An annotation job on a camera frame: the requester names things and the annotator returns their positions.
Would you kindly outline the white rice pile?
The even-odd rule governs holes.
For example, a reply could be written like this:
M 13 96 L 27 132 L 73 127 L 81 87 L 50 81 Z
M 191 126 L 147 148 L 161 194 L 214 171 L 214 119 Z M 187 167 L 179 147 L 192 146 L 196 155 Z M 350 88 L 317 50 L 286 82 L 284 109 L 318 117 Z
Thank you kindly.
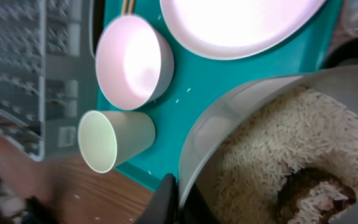
M 323 169 L 358 198 L 358 115 L 333 97 L 299 86 L 253 113 L 221 144 L 212 210 L 223 223 L 277 223 L 277 194 L 290 175 Z M 347 197 L 323 183 L 288 223 L 318 223 Z

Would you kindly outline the grey bowl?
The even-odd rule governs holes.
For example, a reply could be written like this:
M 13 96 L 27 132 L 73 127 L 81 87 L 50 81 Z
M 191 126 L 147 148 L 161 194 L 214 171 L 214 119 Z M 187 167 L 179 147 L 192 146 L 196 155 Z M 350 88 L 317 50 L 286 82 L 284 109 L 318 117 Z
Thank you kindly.
M 358 65 L 258 80 L 229 91 L 198 118 L 183 146 L 178 188 L 179 210 L 184 217 L 194 215 L 198 223 L 223 223 L 212 210 L 218 164 L 223 156 L 221 144 L 257 110 L 299 86 L 325 93 L 358 115 Z M 329 223 L 358 223 L 358 198 Z

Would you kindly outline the white paper cup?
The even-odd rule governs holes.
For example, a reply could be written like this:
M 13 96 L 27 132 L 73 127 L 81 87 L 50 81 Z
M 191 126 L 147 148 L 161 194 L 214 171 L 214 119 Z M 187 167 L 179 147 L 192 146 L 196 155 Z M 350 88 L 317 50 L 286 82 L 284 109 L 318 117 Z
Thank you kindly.
M 141 112 L 91 110 L 78 125 L 81 155 L 102 174 L 148 149 L 155 138 L 154 122 Z

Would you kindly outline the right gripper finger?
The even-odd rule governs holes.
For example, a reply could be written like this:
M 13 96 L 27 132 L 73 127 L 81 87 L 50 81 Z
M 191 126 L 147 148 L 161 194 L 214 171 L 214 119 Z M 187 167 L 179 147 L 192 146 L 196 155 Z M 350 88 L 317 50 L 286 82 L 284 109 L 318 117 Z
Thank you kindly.
M 174 224 L 177 197 L 176 178 L 171 173 L 166 174 L 149 204 L 134 224 Z

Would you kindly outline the dark brown food scrap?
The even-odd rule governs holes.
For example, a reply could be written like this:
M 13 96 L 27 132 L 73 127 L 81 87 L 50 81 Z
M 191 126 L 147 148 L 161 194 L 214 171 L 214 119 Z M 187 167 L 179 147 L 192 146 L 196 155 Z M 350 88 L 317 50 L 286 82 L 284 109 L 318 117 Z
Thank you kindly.
M 288 223 L 300 211 L 298 208 L 302 199 L 305 199 L 310 190 L 323 183 L 331 184 L 347 198 L 333 203 L 333 208 L 325 210 L 318 223 L 327 223 L 329 219 L 349 208 L 357 202 L 355 191 L 335 175 L 319 168 L 307 167 L 288 177 L 287 182 L 277 194 L 275 206 L 275 220 L 277 223 Z

